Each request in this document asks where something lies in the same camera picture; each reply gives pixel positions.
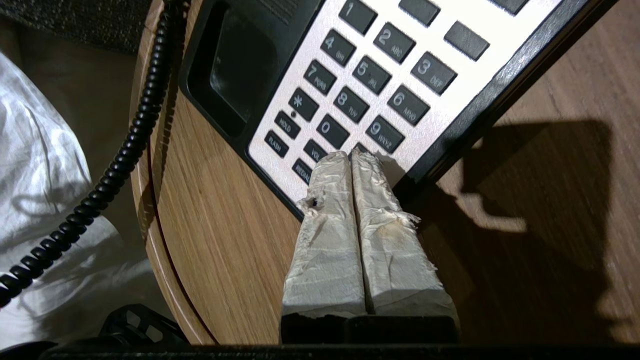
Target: black button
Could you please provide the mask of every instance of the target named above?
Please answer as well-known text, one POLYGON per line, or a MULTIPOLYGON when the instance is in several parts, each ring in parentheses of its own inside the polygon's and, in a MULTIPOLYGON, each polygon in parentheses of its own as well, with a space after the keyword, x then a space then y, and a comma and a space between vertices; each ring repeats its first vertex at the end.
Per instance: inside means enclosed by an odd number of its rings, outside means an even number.
POLYGON ((403 62, 415 45, 415 41, 389 22, 380 29, 373 43, 399 63, 403 62))
MULTIPOLYGON (((368 152, 371 153, 371 151, 369 151, 366 147, 364 147, 364 145, 362 145, 360 142, 358 142, 354 147, 360 149, 360 152, 368 152)), ((349 159, 349 161, 351 161, 351 155, 353 155, 353 149, 351 150, 351 152, 349 153, 349 155, 347 156, 347 159, 349 159)))
POLYGON ((400 85, 387 104, 411 125, 416 125, 430 109, 429 105, 403 85, 400 85))
POLYGON ((353 75, 376 95, 380 94, 391 78, 388 72, 384 71, 380 65, 374 63, 368 56, 360 60, 360 63, 353 71, 353 75))
POLYGON ((326 151, 313 140, 307 142, 304 150, 315 162, 320 161, 320 159, 326 156, 326 151))
POLYGON ((333 104, 356 124, 369 109, 369 105, 346 86, 342 88, 333 104))
POLYGON ((511 15, 517 14, 529 0, 491 0, 511 15))
POLYGON ((458 75, 431 53, 424 53, 411 73, 438 95, 442 95, 458 75))
POLYGON ((367 135, 389 154, 393 153, 404 140, 404 136, 380 115, 373 120, 367 129, 367 135))
POLYGON ((305 72, 305 79, 321 93, 327 94, 333 86, 335 76, 316 60, 312 61, 305 72))
POLYGON ((300 179, 304 180, 307 185, 311 181, 311 168, 304 163, 304 161, 298 159, 293 164, 291 170, 295 171, 295 173, 300 176, 300 179))
POLYGON ((349 133, 344 129, 344 127, 338 124, 338 122, 329 116, 329 114, 325 115, 324 119, 320 121, 320 125, 318 125, 316 131, 338 150, 349 137, 349 133))
POLYGON ((264 138, 264 141, 267 142, 269 146, 281 158, 284 158, 284 156, 287 154, 287 151, 289 151, 289 147, 287 146, 287 144, 285 144, 284 141, 282 141, 282 139, 273 132, 273 130, 269 130, 269 132, 267 133, 267 137, 264 138))
POLYGON ((311 118, 316 114, 316 110, 318 110, 318 104, 300 88, 297 88, 296 91, 293 92, 293 95, 291 95, 289 105, 306 121, 311 121, 311 118))
POLYGON ((347 64, 356 49, 352 43, 335 30, 329 31, 320 48, 342 66, 347 64))
POLYGON ((485 39, 464 26, 460 21, 456 21, 451 26, 451 29, 444 36, 444 40, 473 60, 478 60, 480 55, 489 47, 489 43, 485 39))
POLYGON ((295 139, 300 132, 300 126, 293 122, 293 120, 291 120, 284 111, 278 113, 275 123, 292 139, 295 139))
POLYGON ((361 34, 365 34, 378 14, 358 0, 349 0, 340 10, 340 17, 361 34))
POLYGON ((440 12, 439 7, 427 0, 402 0, 398 6, 425 26, 431 25, 440 12))

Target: wood grain surface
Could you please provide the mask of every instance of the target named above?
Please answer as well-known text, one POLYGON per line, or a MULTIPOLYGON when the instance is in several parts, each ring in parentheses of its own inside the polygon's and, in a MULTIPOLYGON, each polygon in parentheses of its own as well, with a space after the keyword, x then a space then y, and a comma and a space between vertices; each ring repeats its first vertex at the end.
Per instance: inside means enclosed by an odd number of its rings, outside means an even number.
MULTIPOLYGON (((640 341, 639 16, 637 1, 616 4, 407 205, 464 343, 640 341)), ((192 343, 277 343, 300 224, 172 90, 133 175, 164 297, 192 343)))

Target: black object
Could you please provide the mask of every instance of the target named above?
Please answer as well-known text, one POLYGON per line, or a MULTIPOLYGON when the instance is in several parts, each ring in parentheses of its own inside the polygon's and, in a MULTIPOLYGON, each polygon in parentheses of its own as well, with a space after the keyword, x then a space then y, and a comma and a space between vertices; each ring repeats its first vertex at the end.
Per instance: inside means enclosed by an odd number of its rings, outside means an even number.
POLYGON ((455 71, 429 52, 422 55, 411 73, 438 95, 442 95, 451 81, 458 76, 455 71))
POLYGON ((31 250, 31 255, 21 259, 22 266, 9 269, 11 275, 2 275, 0 283, 0 307, 4 307, 23 289, 41 276, 62 253, 71 248, 86 227, 93 223, 100 212, 118 194, 125 180, 135 168, 147 147, 147 142, 156 125, 164 95, 168 86, 176 44, 184 41, 184 18, 182 1, 164 0, 164 10, 156 28, 153 51, 147 69, 145 86, 140 97, 136 117, 129 128, 129 134, 109 168, 100 178, 98 185, 85 197, 66 221, 42 240, 39 247, 31 250))
POLYGON ((289 151, 289 146, 285 144, 284 141, 282 141, 282 139, 273 132, 273 130, 269 130, 264 141, 268 143, 273 151, 275 151, 281 158, 284 158, 287 151, 289 151))
POLYGON ((373 43, 398 63, 402 63, 415 46, 415 41, 390 22, 380 29, 373 43))
POLYGON ((485 39, 464 26, 460 21, 456 21, 451 26, 451 29, 444 35, 444 40, 473 60, 480 59, 480 55, 489 48, 489 43, 485 39))
POLYGON ((404 140, 404 135, 391 126, 391 124, 380 115, 373 120, 367 129, 367 135, 389 154, 393 153, 404 140))
POLYGON ((425 26, 431 25, 440 12, 440 8, 428 0, 402 0, 398 6, 425 26))
POLYGON ((333 104, 356 124, 369 109, 369 105, 346 86, 338 93, 333 104))
POLYGON ((307 79, 314 88, 326 95, 333 86, 335 76, 317 60, 314 60, 309 64, 307 71, 305 71, 305 79, 307 79))
POLYGON ((391 75, 368 56, 360 60, 353 71, 353 76, 376 95, 380 94, 391 79, 391 75))
POLYGON ((304 161, 296 160, 291 170, 300 176, 300 179, 304 180, 305 183, 309 184, 311 182, 311 168, 304 161))
POLYGON ((320 121, 316 131, 336 149, 340 149, 349 137, 349 132, 338 124, 329 114, 326 114, 322 121, 320 121))
POLYGON ((298 126, 291 118, 281 111, 276 116, 275 123, 289 135, 290 138, 295 139, 298 133, 300 132, 300 126, 298 126))
POLYGON ((375 11, 359 0, 347 1, 340 11, 340 17, 363 35, 367 33, 377 16, 375 11))
POLYGON ((320 48, 342 66, 347 64, 351 55, 356 50, 356 47, 352 43, 348 42, 344 36, 335 30, 329 31, 320 48))
POLYGON ((425 104, 424 101, 420 100, 419 97, 403 85, 400 85, 398 90, 391 95, 387 105, 411 125, 416 125, 424 114, 429 111, 429 105, 425 104))
POLYGON ((313 139, 309 139, 305 145, 304 151, 316 162, 326 156, 326 151, 324 151, 317 142, 313 141, 313 139))

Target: black coiled cord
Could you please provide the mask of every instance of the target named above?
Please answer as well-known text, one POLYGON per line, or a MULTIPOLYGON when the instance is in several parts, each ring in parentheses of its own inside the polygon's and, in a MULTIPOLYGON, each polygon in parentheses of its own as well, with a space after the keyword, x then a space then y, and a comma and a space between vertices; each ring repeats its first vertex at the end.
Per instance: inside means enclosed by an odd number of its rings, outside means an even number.
POLYGON ((66 221, 58 226, 58 230, 49 234, 50 238, 42 240, 39 247, 33 248, 30 256, 22 258, 22 266, 15 265, 9 270, 13 276, 0 276, 0 284, 4 285, 4 288, 0 286, 0 308, 9 304, 11 299, 18 296, 34 279, 41 276, 44 270, 53 265, 63 252, 70 249, 71 244, 80 239, 86 227, 107 208, 129 178, 147 147, 148 139, 160 115, 171 76, 177 27, 184 23, 183 10, 182 2, 164 0, 145 87, 125 142, 93 191, 74 208, 73 213, 66 217, 66 221))

